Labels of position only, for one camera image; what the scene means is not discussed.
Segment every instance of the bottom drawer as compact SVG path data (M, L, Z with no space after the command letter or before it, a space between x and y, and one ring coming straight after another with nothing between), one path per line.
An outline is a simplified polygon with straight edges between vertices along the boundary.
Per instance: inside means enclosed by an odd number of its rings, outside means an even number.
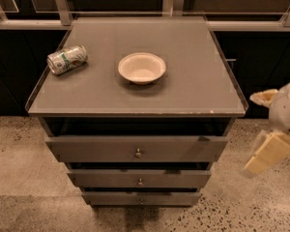
M85 191L82 193L85 202L92 206L193 206L200 196L199 192Z

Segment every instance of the dark background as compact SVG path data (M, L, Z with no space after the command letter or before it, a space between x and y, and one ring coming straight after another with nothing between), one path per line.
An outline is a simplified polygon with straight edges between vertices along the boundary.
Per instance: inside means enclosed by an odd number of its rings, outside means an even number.
M58 14L37 14L31 0L15 0L19 13L10 14L9 19L59 19ZM75 10L89 7L84 0L73 0ZM93 0L98 11L136 10L159 11L162 0ZM186 11L212 10L228 11L242 8L241 0L204 0L199 8L195 1L186 0ZM268 5L277 14L262 16L236 16L231 19L277 20L287 10L290 0L274 0ZM209 19L230 19L228 16L209 16ZM64 30L0 30L0 115L26 116L24 108L29 95L46 67L46 56L55 51L62 41ZM249 103L246 118L267 118L268 109L252 104L248 98L258 91L280 88L290 82L290 32L216 32L220 47L227 59L236 59L231 68Z

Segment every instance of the gray tabletop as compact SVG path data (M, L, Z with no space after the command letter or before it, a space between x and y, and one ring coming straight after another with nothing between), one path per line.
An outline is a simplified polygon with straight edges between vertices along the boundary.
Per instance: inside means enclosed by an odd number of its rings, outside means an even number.
M244 106L202 17L80 18L65 46L87 49L84 66L50 72L34 116L243 116ZM135 52L158 55L166 73L132 84L118 73Z

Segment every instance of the silver can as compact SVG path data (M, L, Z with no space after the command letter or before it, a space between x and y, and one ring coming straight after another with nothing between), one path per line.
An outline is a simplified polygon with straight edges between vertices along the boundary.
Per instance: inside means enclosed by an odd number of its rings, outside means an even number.
M62 74L76 67L82 66L87 61L87 52L83 45L65 47L62 50L47 56L47 64L55 74Z

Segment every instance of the floor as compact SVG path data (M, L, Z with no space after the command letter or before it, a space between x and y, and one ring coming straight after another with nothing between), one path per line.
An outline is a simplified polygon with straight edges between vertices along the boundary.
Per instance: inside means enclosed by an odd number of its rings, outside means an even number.
M202 198L190 208L91 208L34 118L0 117L0 231L290 231L290 157L242 173L267 120L237 120Z

